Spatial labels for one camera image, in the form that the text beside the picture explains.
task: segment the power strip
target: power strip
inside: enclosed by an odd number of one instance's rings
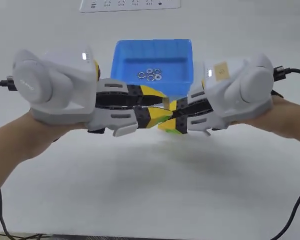
[[[82,0],[81,13],[178,9],[181,0]]]

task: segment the metal nut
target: metal nut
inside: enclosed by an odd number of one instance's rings
[[[146,74],[143,71],[138,73],[138,78],[144,79],[145,77],[146,77]]]

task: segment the yellow sticker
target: yellow sticker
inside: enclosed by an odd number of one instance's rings
[[[222,62],[214,65],[214,75],[217,81],[222,81],[230,78],[227,62]]]

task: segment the white table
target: white table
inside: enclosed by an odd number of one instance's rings
[[[169,11],[86,15],[79,0],[2,1],[0,79],[20,48],[41,54],[78,41],[91,43],[107,77],[121,39],[187,38],[195,61],[264,52],[276,66],[300,68],[300,0],[290,8],[280,0],[273,14],[268,1],[184,0]],[[300,76],[275,89],[300,103]],[[0,126],[27,109],[17,93],[0,90]],[[12,232],[267,240],[300,194],[300,143],[243,125],[209,138],[74,131],[21,164],[2,193]],[[300,208],[282,239],[300,240]]]

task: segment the blue bin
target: blue bin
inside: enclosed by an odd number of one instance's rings
[[[147,69],[160,69],[161,80],[139,78]],[[194,80],[192,44],[189,39],[121,40],[115,47],[111,78],[127,84],[146,85],[170,100],[187,96]]]

